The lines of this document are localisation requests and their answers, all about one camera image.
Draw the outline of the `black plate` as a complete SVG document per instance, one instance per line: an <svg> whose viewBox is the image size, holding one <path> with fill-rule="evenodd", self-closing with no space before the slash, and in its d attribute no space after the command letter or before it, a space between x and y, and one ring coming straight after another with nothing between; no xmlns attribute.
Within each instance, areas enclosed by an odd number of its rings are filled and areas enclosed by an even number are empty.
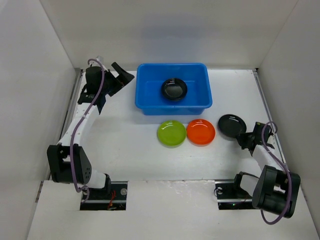
<svg viewBox="0 0 320 240"><path fill-rule="evenodd" d="M247 131L247 125L242 118L234 114L225 114L217 122L220 133L227 139L235 140Z"/></svg>
<svg viewBox="0 0 320 240"><path fill-rule="evenodd" d="M170 101L180 101L188 93L187 84L180 78L170 78L161 85L162 96Z"/></svg>

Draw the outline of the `orange plate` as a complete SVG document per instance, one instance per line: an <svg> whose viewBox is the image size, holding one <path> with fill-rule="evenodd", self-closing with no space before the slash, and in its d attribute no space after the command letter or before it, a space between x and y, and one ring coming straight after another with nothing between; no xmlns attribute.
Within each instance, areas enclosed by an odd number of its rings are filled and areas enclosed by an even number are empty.
<svg viewBox="0 0 320 240"><path fill-rule="evenodd" d="M193 144L206 146L215 139L216 129L208 120L198 118L189 122L186 134Z"/></svg>

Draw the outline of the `green plate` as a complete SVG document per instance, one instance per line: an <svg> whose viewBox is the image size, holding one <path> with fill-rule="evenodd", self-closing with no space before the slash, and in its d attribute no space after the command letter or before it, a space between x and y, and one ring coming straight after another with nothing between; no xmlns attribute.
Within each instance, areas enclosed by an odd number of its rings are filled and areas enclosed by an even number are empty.
<svg viewBox="0 0 320 240"><path fill-rule="evenodd" d="M177 120L167 120L157 129L157 138L166 147L178 147L187 137L186 127Z"/></svg>

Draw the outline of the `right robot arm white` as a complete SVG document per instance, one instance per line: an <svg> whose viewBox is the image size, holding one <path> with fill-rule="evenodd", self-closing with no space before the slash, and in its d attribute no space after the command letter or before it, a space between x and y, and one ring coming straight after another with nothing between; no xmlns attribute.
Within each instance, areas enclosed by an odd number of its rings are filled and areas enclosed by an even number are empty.
<svg viewBox="0 0 320 240"><path fill-rule="evenodd" d="M251 197L253 208L260 210L268 225L278 223L282 218L291 218L295 212L301 178L289 170L275 154L268 143L269 137L276 134L277 125L273 121L256 122L253 132L241 133L236 137L241 148L248 149L258 163L261 174L255 177L255 187L243 180L245 173L236 174L232 193L239 198Z"/></svg>

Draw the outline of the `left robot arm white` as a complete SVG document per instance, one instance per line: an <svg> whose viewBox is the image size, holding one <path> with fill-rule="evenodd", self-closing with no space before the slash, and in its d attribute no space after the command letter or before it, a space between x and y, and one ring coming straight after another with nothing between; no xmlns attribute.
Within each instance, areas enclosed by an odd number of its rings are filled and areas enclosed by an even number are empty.
<svg viewBox="0 0 320 240"><path fill-rule="evenodd" d="M102 113L106 96L112 97L129 84L134 76L116 62L114 76L98 59L89 59L85 71L85 84L77 101L71 124L63 137L47 149L52 180L55 183L73 184L77 192L95 189L102 198L112 194L113 186L108 174L93 169L83 148L86 135Z"/></svg>

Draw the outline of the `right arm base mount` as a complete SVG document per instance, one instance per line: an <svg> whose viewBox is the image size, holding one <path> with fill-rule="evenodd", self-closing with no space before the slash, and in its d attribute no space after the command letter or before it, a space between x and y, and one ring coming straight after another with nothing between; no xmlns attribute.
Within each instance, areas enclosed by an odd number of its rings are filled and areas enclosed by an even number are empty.
<svg viewBox="0 0 320 240"><path fill-rule="evenodd" d="M237 189L232 179L216 180L213 191L219 210L253 210L252 197Z"/></svg>

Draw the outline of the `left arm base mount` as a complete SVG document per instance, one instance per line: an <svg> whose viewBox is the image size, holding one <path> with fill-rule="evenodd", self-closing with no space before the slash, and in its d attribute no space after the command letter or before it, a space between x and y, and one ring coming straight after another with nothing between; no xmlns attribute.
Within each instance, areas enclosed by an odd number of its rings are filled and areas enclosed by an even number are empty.
<svg viewBox="0 0 320 240"><path fill-rule="evenodd" d="M127 181L112 181L111 191L90 188L89 198L80 204L81 211L125 211L127 206Z"/></svg>

